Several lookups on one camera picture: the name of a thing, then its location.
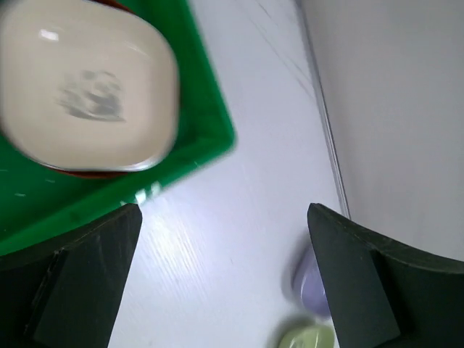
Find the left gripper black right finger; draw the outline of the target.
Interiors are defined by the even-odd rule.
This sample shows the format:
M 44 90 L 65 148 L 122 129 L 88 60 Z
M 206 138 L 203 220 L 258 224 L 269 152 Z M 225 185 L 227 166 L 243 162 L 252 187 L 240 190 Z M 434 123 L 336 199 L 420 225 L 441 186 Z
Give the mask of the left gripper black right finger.
M 463 346 L 463 262 L 322 204 L 309 206 L 307 224 L 340 347 Z

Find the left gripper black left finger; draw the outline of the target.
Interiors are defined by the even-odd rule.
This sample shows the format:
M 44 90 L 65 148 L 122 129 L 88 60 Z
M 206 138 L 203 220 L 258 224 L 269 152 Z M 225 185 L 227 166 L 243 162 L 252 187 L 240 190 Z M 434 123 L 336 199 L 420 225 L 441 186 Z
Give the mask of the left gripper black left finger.
M 141 224 L 126 204 L 1 256 L 1 346 L 107 347 Z

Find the green square dish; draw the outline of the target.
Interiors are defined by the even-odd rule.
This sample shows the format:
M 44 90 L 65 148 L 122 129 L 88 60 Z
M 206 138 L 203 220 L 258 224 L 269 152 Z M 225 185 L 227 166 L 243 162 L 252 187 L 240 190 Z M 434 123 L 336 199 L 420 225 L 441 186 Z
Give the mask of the green square dish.
M 277 348 L 333 348 L 334 330 L 325 325 L 300 326 L 287 331 Z

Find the red round plate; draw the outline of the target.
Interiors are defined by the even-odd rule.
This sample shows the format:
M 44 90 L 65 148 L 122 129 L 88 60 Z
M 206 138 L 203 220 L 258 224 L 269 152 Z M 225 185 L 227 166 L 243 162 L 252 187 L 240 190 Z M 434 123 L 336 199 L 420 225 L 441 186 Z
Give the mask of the red round plate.
M 115 0 L 94 0 L 94 2 L 134 15 L 134 12 L 131 9 Z M 117 178 L 126 174 L 126 172 L 121 171 L 71 171 L 56 169 L 52 167 L 49 167 L 49 169 L 58 173 L 84 179 L 110 179 Z

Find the cream square dish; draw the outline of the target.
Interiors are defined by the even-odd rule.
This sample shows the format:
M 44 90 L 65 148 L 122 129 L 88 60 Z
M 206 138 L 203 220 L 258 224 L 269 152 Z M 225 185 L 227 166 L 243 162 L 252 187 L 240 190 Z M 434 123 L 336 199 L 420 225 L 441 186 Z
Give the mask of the cream square dish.
M 70 172 L 136 172 L 178 134 L 178 63 L 153 25 L 98 1 L 1 3 L 1 132 Z

